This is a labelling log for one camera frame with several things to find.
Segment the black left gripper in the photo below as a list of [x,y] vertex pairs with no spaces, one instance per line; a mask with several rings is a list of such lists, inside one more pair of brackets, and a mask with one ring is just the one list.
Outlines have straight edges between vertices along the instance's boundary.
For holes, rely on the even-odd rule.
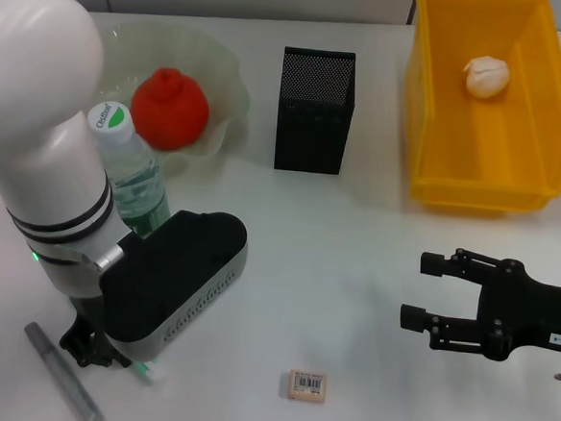
[[[77,312],[73,328],[61,337],[61,348],[74,358],[78,366],[91,365],[93,349],[98,335],[103,334],[103,301],[101,297],[72,298]],[[129,367],[131,361],[104,339],[97,341],[100,364],[110,366],[116,361],[121,367]]]

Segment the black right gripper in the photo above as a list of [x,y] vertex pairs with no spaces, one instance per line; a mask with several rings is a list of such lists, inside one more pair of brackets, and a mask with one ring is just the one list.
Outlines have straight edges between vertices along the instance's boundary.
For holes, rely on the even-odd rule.
[[482,354],[502,361],[525,346],[561,353],[561,287],[533,280],[518,260],[497,260],[458,248],[447,258],[421,254],[420,271],[482,285],[477,319],[401,305],[401,327],[428,333],[430,349]]

